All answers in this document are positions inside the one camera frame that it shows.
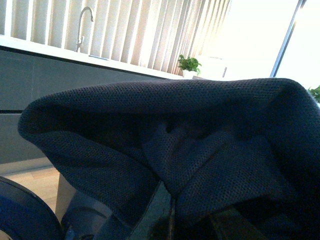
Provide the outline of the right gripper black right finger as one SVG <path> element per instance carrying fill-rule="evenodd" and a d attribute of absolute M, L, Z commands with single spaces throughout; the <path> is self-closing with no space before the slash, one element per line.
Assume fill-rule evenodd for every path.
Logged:
<path fill-rule="evenodd" d="M 210 214 L 208 217 L 218 240 L 268 239 L 235 209 Z"/>

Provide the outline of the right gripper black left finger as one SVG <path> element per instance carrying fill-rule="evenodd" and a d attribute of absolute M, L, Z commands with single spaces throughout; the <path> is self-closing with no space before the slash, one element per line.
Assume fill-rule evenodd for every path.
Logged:
<path fill-rule="evenodd" d="M 173 240 L 175 203 L 163 182 L 159 183 L 131 240 Z"/>

